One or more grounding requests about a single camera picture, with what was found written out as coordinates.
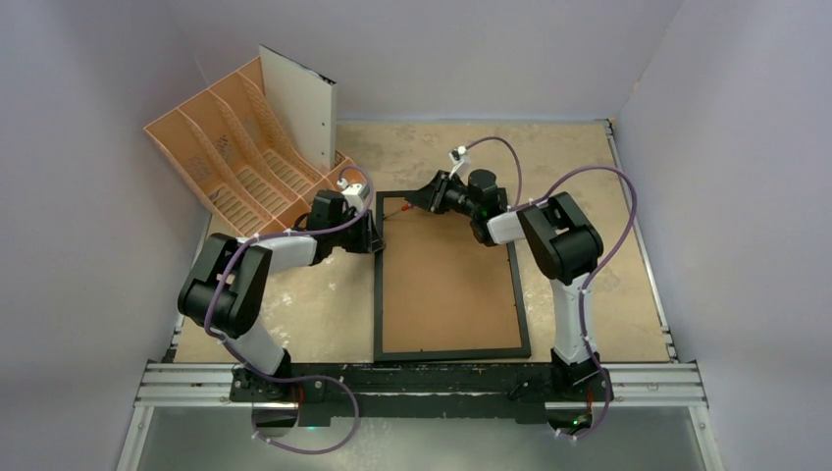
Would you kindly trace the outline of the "black sunflower photo frame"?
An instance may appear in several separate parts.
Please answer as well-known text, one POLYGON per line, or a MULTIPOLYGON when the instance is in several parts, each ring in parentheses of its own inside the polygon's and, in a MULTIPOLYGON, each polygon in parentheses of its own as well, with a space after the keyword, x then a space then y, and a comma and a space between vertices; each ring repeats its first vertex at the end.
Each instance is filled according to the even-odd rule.
POLYGON ((383 191, 374 214, 385 248, 375 255, 373 359, 378 363, 530 358, 514 243, 486 247, 467 217, 410 209, 406 191, 383 191))

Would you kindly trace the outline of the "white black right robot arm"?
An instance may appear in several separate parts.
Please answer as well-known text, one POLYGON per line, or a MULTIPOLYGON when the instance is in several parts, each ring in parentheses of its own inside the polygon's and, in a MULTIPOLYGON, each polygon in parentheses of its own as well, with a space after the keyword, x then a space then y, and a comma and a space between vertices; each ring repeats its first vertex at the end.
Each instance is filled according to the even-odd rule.
POLYGON ((604 252, 598 231, 566 192, 514 209, 493 172, 477 169, 467 180, 439 171, 406 197, 410 208, 434 214, 455 212, 470 220, 477 242, 485 246, 524 240, 553 299, 554 342, 550 384, 565 399, 606 385, 599 366, 586 282, 604 252))

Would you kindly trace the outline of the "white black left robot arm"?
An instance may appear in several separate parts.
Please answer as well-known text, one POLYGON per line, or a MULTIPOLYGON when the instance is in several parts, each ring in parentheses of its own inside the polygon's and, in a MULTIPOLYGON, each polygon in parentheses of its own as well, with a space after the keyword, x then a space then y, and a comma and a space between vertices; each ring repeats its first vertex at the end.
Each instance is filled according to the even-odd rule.
POLYGON ((368 207, 371 195, 364 183, 320 190, 310 211, 282 233, 209 235, 183 282, 179 312, 255 374, 254 388, 267 400, 282 400, 292 388, 290 355, 259 318, 268 277, 318 265, 337 248, 357 254, 383 249, 368 207))

